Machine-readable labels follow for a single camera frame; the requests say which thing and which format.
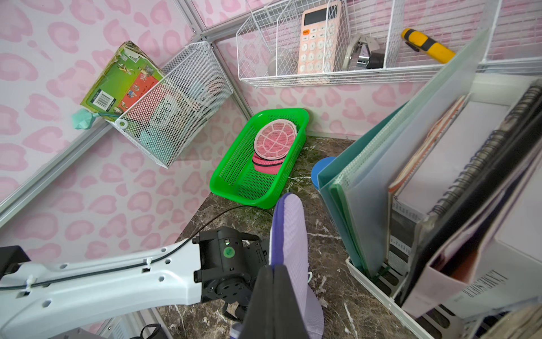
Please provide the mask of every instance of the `white wire basket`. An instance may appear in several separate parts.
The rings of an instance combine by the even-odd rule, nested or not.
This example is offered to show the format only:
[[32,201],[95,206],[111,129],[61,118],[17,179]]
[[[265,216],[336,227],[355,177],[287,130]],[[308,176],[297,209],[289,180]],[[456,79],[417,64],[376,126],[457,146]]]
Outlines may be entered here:
[[542,1],[502,0],[480,71],[542,74]]
[[206,41],[187,45],[167,74],[111,123],[158,165],[169,168],[232,94]]
[[[338,34],[332,34],[337,42],[327,50],[332,45],[329,32],[333,33],[330,13],[337,3],[340,23]],[[326,34],[316,40],[324,41],[322,64],[329,62],[331,66],[316,71],[315,65],[307,74],[300,70],[302,54],[311,52],[310,47],[303,50],[300,39],[303,14],[320,6],[327,8]],[[541,0],[283,0],[254,11],[238,30],[239,79],[256,87],[428,81],[443,64],[408,47],[401,38],[405,28],[419,30],[455,52],[478,31],[494,31],[480,72],[540,74],[541,7]],[[521,30],[525,23],[533,30]],[[342,71],[340,60],[352,38],[360,33],[375,39],[385,51],[383,68]],[[501,60],[495,50],[503,43],[521,46],[521,53]]]

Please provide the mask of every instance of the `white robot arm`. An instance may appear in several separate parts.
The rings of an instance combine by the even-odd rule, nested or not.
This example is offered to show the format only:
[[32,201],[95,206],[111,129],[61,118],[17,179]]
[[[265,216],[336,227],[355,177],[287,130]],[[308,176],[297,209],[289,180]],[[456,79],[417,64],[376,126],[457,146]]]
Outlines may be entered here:
[[50,338],[141,309],[215,299],[239,302],[242,318],[268,243],[221,227],[182,244],[65,264],[32,263],[18,246],[0,248],[0,338]]

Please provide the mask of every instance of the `teal folder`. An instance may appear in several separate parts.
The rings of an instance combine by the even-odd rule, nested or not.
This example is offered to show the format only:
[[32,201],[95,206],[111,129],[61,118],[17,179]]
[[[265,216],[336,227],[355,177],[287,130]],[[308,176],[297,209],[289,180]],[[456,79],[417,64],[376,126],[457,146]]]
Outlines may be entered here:
[[396,109],[393,113],[373,127],[369,132],[360,137],[335,160],[318,173],[318,184],[320,195],[324,200],[331,221],[334,223],[337,232],[343,240],[346,251],[348,252],[352,264],[361,272],[369,276],[367,265],[361,255],[361,251],[355,241],[356,237],[352,229],[352,223],[348,220],[348,207],[345,204],[346,198],[340,185],[335,185],[333,179],[363,151],[367,144],[379,133],[379,131],[397,114],[403,106]]

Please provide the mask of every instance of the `purple oven mitt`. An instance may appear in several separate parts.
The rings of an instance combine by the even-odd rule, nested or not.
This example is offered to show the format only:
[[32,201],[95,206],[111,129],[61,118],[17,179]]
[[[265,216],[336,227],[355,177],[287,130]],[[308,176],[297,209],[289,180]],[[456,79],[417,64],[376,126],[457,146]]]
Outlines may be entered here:
[[316,295],[308,286],[307,228],[303,204],[295,194],[284,194],[275,206],[269,263],[288,269],[299,311],[311,339],[324,333],[324,313]]

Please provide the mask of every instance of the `pink calculator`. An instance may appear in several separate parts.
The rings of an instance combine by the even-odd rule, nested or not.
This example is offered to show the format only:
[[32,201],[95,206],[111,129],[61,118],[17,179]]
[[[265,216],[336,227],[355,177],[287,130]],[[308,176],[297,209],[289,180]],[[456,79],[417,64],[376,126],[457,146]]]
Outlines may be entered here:
[[333,71],[340,20],[341,1],[333,1],[303,12],[298,74]]

